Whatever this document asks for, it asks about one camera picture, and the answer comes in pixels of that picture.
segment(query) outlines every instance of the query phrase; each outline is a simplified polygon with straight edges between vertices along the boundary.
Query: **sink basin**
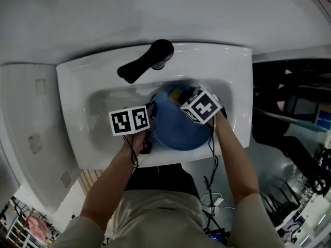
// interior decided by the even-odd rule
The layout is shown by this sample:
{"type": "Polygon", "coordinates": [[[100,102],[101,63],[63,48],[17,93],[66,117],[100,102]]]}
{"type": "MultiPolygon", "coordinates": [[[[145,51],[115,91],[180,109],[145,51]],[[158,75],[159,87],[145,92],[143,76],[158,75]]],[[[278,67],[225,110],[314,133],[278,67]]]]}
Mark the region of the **sink basin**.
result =
{"type": "MultiPolygon", "coordinates": [[[[117,75],[118,67],[143,55],[149,45],[117,49],[57,66],[59,93],[70,142],[82,169],[105,169],[123,138],[113,136],[108,112],[144,105],[161,87],[195,83],[223,100],[229,122],[244,147],[249,145],[252,114],[251,50],[208,43],[174,43],[174,56],[160,70],[147,70],[134,84],[117,75]]],[[[216,154],[221,154],[216,146],[216,154]]],[[[156,166],[210,157],[207,145],[189,151],[171,150],[156,142],[142,166],[156,166]]]]}

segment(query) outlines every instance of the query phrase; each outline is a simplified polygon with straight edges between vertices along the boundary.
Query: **white marker cube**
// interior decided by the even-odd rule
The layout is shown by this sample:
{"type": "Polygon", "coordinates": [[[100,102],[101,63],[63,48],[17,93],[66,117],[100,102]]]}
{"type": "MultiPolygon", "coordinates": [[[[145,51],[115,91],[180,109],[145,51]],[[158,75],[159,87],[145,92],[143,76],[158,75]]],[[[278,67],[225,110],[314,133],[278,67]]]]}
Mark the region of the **white marker cube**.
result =
{"type": "Polygon", "coordinates": [[[205,124],[222,106],[208,90],[198,89],[181,107],[196,124],[205,124]]]}
{"type": "Polygon", "coordinates": [[[136,106],[109,112],[113,135],[134,134],[149,129],[146,106],[136,106]]]}

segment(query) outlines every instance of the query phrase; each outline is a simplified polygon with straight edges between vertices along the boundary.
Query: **faucet handle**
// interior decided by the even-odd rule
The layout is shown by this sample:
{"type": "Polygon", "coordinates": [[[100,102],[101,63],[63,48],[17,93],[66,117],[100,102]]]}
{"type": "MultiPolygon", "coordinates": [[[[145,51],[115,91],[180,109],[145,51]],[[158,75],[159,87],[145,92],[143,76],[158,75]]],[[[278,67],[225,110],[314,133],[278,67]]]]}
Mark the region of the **faucet handle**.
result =
{"type": "Polygon", "coordinates": [[[161,70],[173,54],[174,46],[170,41],[156,40],[139,59],[119,67],[117,74],[128,83],[133,84],[149,68],[161,70]]]}

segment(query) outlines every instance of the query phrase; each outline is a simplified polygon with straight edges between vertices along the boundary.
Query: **wooden floor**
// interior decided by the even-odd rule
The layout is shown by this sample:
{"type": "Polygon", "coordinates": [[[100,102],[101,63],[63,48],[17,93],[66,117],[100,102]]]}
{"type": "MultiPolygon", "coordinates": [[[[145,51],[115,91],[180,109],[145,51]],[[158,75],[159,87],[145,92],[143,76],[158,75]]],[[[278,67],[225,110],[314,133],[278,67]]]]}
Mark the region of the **wooden floor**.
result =
{"type": "Polygon", "coordinates": [[[78,178],[78,182],[81,185],[85,195],[87,195],[90,188],[102,175],[104,170],[84,170],[78,178]]]}

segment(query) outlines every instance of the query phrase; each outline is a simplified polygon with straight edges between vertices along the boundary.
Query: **person's left hand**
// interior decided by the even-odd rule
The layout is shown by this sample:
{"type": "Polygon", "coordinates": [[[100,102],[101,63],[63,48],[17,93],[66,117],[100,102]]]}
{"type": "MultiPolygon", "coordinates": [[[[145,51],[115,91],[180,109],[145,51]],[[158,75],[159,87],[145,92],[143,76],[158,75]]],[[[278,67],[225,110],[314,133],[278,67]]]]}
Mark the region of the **person's left hand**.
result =
{"type": "MultiPolygon", "coordinates": [[[[145,135],[146,135],[146,131],[141,131],[141,132],[138,132],[138,133],[134,134],[133,145],[132,145],[133,135],[126,135],[125,136],[128,139],[129,143],[132,145],[136,155],[138,155],[142,151],[142,149],[144,148],[143,141],[144,141],[145,135]]],[[[128,145],[127,141],[124,142],[124,144],[122,146],[122,150],[131,151],[131,148],[128,145]]]]}

